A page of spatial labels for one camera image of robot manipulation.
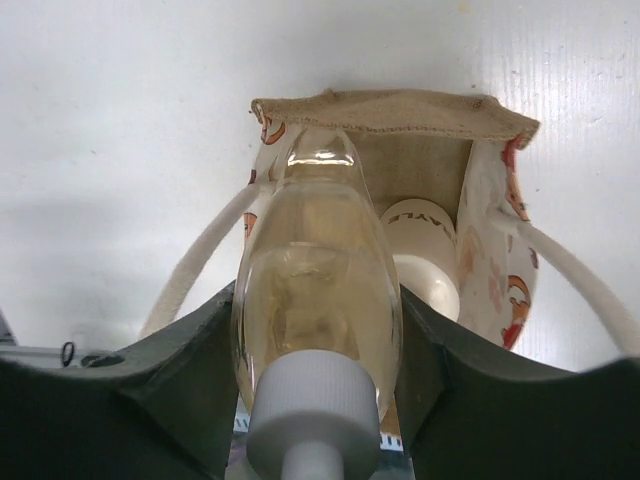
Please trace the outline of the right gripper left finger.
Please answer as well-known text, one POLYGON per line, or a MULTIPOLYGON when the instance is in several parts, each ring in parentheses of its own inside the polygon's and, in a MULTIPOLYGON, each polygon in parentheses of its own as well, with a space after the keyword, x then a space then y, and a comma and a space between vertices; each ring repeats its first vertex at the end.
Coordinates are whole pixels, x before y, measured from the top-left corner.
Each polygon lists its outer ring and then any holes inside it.
POLYGON ((1 364, 5 479, 220 479, 238 387, 233 290, 84 368, 1 364))

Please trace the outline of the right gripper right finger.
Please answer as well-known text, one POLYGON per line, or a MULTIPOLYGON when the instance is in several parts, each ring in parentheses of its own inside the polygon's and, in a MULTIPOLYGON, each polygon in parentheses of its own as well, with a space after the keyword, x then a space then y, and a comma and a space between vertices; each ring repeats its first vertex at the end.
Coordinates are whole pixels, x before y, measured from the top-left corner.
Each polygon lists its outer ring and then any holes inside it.
POLYGON ((401 293, 395 391, 419 479, 635 479, 639 362, 582 373, 535 362, 401 293))

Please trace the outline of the yellow liquid bottle white cap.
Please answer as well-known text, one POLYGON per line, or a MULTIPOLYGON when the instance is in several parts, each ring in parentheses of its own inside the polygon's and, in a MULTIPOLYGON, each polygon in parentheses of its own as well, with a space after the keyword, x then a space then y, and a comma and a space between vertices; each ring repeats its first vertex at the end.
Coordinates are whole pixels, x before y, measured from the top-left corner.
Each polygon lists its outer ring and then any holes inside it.
POLYGON ((367 479, 402 349, 396 270, 354 144, 304 127, 241 260, 234 362, 263 479, 367 479))

